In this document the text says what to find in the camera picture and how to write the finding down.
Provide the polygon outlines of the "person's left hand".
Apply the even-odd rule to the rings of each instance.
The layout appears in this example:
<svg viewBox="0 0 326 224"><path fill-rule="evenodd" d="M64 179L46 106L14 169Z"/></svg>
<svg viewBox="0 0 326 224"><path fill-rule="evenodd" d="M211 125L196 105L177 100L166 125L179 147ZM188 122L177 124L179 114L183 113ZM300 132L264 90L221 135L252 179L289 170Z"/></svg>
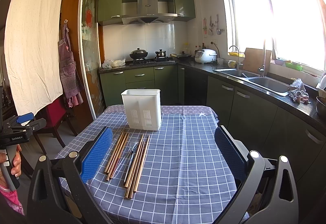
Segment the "person's left hand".
<svg viewBox="0 0 326 224"><path fill-rule="evenodd" d="M11 175L13 175L16 179L22 174L22 170L21 170L22 159L20 157L21 151L22 148L20 147L20 145L17 145L15 150L15 156L10 159L10 161L12 162ZM9 184L5 178L5 171L7 172L6 169L3 170L1 168L1 186L3 186L3 188L5 189L9 189Z"/></svg>

